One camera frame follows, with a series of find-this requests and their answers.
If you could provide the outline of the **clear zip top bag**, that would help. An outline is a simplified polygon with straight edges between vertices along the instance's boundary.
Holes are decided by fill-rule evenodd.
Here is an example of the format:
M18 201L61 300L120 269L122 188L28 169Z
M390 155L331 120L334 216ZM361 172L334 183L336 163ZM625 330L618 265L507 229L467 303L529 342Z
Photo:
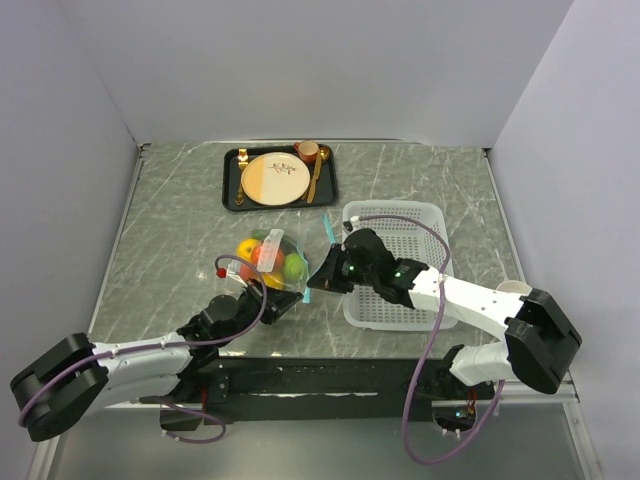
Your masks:
M307 281L335 242L327 214L294 223L254 228L236 246L235 256L253 265L270 288L296 291L302 303L312 301Z

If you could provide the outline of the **peach fruit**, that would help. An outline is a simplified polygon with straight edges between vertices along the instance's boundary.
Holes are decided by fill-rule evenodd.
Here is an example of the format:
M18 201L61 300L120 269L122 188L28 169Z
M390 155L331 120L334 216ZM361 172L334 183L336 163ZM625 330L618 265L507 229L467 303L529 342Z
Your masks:
M248 283L250 280L258 279L258 275L256 274L256 269L253 264L241 263L239 276L245 283Z

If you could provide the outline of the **orange tangerine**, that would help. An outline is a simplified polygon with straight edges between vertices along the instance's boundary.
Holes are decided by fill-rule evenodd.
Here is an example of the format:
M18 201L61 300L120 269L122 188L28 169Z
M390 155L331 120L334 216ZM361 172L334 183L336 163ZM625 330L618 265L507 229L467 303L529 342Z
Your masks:
M282 270L285 260L284 252L278 248L261 244L253 251L251 263L259 272L279 272Z

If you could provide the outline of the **yellow lemon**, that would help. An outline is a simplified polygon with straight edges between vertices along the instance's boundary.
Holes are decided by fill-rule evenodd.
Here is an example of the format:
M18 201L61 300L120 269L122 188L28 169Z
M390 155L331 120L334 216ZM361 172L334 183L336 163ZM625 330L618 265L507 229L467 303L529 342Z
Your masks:
M286 283L280 272L262 273L264 283L269 287L277 290L285 290Z

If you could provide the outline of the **yellow apple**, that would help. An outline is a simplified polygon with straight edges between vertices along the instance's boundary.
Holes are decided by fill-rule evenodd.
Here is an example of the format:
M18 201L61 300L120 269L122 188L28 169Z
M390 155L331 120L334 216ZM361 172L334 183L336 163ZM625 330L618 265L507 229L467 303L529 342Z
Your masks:
M253 251L261 245L261 241L254 238L242 240L236 248L236 256L251 262Z

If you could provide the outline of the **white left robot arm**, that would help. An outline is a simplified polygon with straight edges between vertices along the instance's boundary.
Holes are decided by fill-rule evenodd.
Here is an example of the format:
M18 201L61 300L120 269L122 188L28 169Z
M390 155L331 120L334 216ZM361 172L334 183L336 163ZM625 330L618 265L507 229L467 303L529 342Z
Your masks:
M258 323L274 323L302 298L252 280L238 296L214 297L161 337L100 343L85 333L69 335L11 380L18 424L32 441L42 442L107 406L150 397L187 401L197 393L197 374L218 358L221 347Z

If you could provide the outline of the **green cabbage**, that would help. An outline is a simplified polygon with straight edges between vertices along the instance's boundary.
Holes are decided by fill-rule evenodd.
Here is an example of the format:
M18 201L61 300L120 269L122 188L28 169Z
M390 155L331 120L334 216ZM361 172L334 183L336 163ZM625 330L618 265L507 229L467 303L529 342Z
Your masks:
M285 257L281 273L287 283L295 284L302 281L306 272L306 261L301 255L291 253Z

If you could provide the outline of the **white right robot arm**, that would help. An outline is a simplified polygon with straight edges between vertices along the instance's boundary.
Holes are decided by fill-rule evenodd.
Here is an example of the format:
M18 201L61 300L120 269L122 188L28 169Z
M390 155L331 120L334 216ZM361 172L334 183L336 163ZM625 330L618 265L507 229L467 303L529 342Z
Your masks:
M396 258L371 229L357 230L332 245L307 285L340 294L370 287L390 304L440 313L494 337L490 344L456 346L448 352L437 384L449 398L460 398L483 382L512 379L554 394L582 343L548 292L489 289L423 262Z

